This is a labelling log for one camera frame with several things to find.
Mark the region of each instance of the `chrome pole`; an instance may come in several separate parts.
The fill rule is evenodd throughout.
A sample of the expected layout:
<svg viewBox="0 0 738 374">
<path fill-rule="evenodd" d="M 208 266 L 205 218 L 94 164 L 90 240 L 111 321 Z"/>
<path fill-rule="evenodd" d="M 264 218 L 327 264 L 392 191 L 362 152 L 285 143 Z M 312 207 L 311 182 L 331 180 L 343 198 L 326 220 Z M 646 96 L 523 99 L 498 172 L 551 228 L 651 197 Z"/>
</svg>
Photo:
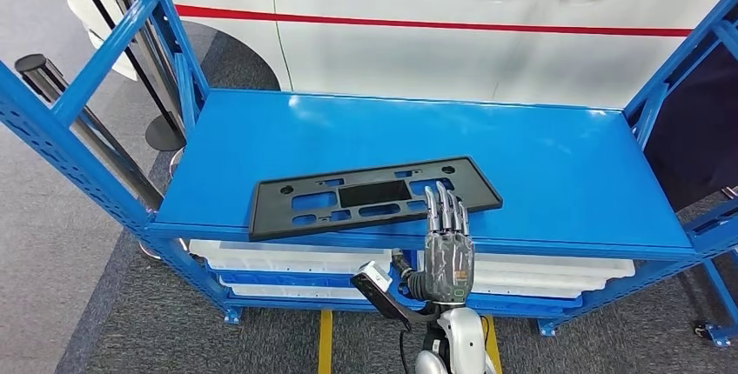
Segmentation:
<svg viewBox="0 0 738 374">
<path fill-rule="evenodd" d="M 136 0 L 117 0 L 120 10 L 125 13 Z M 178 121 L 182 118 L 182 107 L 179 105 L 179 91 L 177 81 L 174 78 L 174 69 L 171 67 L 171 61 L 165 55 L 158 34 L 151 24 L 151 20 L 147 19 L 144 26 L 136 34 L 136 42 L 144 56 L 145 62 L 149 65 L 149 70 L 154 76 L 159 89 L 166 95 L 165 101 L 169 107 L 177 113 Z"/>
<path fill-rule="evenodd" d="M 16 61 L 16 71 L 46 103 L 54 103 L 69 86 L 57 67 L 42 54 L 31 54 Z M 136 161 L 121 146 L 110 131 L 88 107 L 72 124 L 72 129 L 141 197 L 152 210 L 159 210 L 163 201 Z"/>
</svg>

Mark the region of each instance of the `yellow floor marking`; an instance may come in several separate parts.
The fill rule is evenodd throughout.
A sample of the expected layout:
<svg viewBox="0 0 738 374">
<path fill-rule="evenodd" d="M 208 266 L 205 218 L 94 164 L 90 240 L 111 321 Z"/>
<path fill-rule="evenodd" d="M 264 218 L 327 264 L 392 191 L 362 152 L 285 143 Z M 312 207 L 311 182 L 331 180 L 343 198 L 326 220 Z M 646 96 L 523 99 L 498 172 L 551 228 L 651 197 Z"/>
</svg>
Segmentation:
<svg viewBox="0 0 738 374">
<path fill-rule="evenodd" d="M 502 374 L 502 364 L 500 363 L 500 350 L 497 349 L 497 334 L 494 332 L 494 322 L 491 316 L 484 316 L 486 324 L 489 324 L 489 334 L 486 338 L 486 353 L 492 360 L 495 374 Z"/>
<path fill-rule="evenodd" d="M 318 338 L 318 374 L 331 374 L 333 354 L 333 313 L 320 311 L 320 333 Z"/>
</svg>

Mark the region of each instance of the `white storage tray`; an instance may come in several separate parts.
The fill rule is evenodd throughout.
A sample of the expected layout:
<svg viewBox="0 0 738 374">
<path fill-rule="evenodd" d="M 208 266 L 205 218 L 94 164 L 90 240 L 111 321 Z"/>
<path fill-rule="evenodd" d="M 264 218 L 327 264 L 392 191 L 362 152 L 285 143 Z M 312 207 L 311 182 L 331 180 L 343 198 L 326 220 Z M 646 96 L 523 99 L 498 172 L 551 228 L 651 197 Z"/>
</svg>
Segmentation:
<svg viewBox="0 0 738 374">
<path fill-rule="evenodd" d="M 577 298 L 581 294 L 581 290 L 541 289 L 537 287 L 478 284 L 476 280 L 474 280 L 474 287 L 472 288 L 472 292 L 479 294 L 502 294 L 510 296 L 552 298 Z"/>
<path fill-rule="evenodd" d="M 269 284 L 228 284 L 233 294 L 244 297 L 310 297 L 310 298 L 344 298 L 350 300 L 366 300 L 353 288 L 311 287 L 304 285 L 269 285 Z"/>
<path fill-rule="evenodd" d="M 369 261 L 389 271 L 392 260 L 391 250 L 198 239 L 190 241 L 190 252 L 207 259 L 214 270 L 353 274 Z"/>
<path fill-rule="evenodd" d="M 531 272 L 489 271 L 474 268 L 474 285 L 533 287 L 542 289 L 599 290 L 605 287 L 606 278 L 558 276 Z"/>
<path fill-rule="evenodd" d="M 477 270 L 601 278 L 630 277 L 635 274 L 633 261 L 629 259 L 543 257 L 537 255 L 476 254 L 474 268 Z"/>
</svg>

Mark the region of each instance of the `white car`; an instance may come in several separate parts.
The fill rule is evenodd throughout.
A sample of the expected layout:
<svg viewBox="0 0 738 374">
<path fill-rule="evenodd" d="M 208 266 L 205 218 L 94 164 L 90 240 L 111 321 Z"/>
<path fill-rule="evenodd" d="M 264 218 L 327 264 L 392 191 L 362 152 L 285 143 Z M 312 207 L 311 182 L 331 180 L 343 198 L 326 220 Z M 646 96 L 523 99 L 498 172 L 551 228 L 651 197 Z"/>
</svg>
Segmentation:
<svg viewBox="0 0 738 374">
<path fill-rule="evenodd" d="M 282 90 L 622 107 L 717 1 L 174 3 L 248 45 Z M 68 2 L 99 46 L 109 29 L 92 2 Z M 125 59 L 116 70 L 135 78 Z"/>
</svg>

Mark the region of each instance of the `red stripe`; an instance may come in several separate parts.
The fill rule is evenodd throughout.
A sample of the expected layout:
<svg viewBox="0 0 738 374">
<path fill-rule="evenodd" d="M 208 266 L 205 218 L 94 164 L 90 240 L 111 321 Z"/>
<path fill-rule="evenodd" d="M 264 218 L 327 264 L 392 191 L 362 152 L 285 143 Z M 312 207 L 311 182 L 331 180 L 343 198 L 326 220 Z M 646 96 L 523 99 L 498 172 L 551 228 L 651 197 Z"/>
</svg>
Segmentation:
<svg viewBox="0 0 738 374">
<path fill-rule="evenodd" d="M 691 29 L 662 28 L 595 28 L 584 26 L 538 26 L 528 24 L 420 22 L 416 20 L 360 19 L 355 17 L 326 17 L 264 13 L 260 11 L 213 9 L 210 7 L 177 4 L 180 16 L 212 17 L 220 19 L 268 20 L 278 22 L 360 24 L 400 28 L 432 28 L 463 30 L 500 30 L 508 32 L 574 33 L 579 35 L 621 35 L 631 37 L 685 37 Z"/>
</svg>

